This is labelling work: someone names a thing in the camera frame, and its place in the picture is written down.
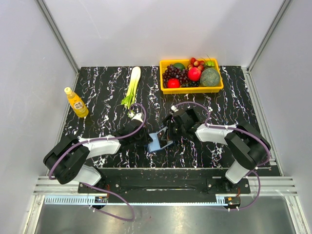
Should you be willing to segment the blue leather card holder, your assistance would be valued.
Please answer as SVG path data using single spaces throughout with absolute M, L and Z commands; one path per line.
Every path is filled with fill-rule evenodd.
M 169 140 L 169 132 L 168 132 L 168 128 L 167 127 L 164 127 L 162 128 L 161 130 L 166 130 L 166 134 L 167 134 L 167 139 Z M 149 153 L 153 153 L 153 152 L 157 152 L 157 151 L 160 151 L 160 150 L 163 150 L 165 148 L 160 148 L 159 146 L 159 142 L 158 142 L 158 139 L 157 139 L 157 133 L 158 132 L 155 132 L 155 133 L 149 133 L 149 136 L 151 137 L 152 139 L 152 142 L 150 142 L 148 145 L 147 145 L 147 150 Z

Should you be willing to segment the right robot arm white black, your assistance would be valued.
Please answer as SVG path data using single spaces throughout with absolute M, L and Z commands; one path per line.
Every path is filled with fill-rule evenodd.
M 257 166 L 270 159 L 271 146 L 268 141 L 248 122 L 237 125 L 213 125 L 201 122 L 194 109 L 179 110 L 163 120 L 168 128 L 169 140 L 188 138 L 191 141 L 214 142 L 227 145 L 234 163 L 225 173 L 222 188 L 233 193 L 239 181 Z

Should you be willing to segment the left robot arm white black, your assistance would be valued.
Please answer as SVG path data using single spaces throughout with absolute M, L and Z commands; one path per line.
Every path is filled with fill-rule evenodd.
M 113 135 L 98 138 L 77 138 L 68 134 L 44 157 L 43 164 L 52 173 L 50 177 L 60 184 L 71 181 L 88 183 L 90 189 L 100 193 L 106 181 L 94 167 L 85 161 L 101 155 L 114 155 L 134 145 L 145 146 L 152 142 L 143 122 L 143 113 L 135 114 L 130 122 Z

